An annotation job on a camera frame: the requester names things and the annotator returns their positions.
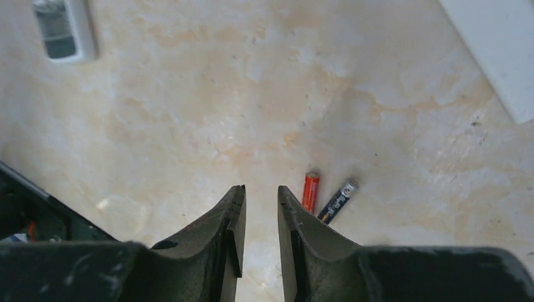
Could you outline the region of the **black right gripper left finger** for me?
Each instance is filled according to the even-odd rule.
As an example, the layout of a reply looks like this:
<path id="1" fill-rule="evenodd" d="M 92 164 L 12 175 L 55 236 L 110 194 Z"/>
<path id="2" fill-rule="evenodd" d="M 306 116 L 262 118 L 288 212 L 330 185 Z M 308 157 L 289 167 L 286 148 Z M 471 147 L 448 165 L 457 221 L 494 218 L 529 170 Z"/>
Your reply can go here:
<path id="1" fill-rule="evenodd" d="M 147 247 L 116 240 L 4 243 L 2 301 L 234 301 L 246 188 Z"/>

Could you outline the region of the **white remote battery cover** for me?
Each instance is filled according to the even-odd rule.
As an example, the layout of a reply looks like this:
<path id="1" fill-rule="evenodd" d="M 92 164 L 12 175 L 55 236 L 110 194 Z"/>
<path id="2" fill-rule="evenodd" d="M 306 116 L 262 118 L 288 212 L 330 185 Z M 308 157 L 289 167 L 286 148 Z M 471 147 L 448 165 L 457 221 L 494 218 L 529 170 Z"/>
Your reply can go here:
<path id="1" fill-rule="evenodd" d="M 515 123 L 533 119 L 533 1 L 441 1 Z"/>

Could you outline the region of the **red AAA battery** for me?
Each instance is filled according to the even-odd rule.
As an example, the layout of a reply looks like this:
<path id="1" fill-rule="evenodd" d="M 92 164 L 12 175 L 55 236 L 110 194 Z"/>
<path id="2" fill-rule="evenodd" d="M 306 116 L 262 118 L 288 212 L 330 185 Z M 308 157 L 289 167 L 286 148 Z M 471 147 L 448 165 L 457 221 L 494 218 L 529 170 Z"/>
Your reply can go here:
<path id="1" fill-rule="evenodd" d="M 317 197 L 319 192 L 320 175 L 316 171 L 305 174 L 304 188 L 302 195 L 302 206 L 311 214 L 315 213 Z"/>

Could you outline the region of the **black silver AAA battery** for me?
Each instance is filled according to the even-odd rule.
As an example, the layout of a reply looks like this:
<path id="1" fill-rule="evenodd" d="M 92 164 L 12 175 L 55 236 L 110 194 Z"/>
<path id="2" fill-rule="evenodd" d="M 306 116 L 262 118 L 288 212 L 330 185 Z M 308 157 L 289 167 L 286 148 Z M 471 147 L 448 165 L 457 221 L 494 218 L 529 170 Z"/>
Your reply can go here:
<path id="1" fill-rule="evenodd" d="M 320 221 L 330 224 L 345 204 L 359 190 L 359 185 L 354 179 L 348 179 L 331 197 L 325 207 L 317 215 Z"/>

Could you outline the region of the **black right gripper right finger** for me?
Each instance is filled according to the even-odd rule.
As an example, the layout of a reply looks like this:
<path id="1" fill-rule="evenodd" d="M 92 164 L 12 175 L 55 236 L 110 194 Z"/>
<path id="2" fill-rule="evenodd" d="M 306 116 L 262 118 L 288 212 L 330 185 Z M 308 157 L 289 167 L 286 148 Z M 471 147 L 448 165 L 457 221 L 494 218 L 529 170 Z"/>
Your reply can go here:
<path id="1" fill-rule="evenodd" d="M 278 188 L 286 301 L 532 301 L 533 279 L 494 247 L 361 246 Z"/>

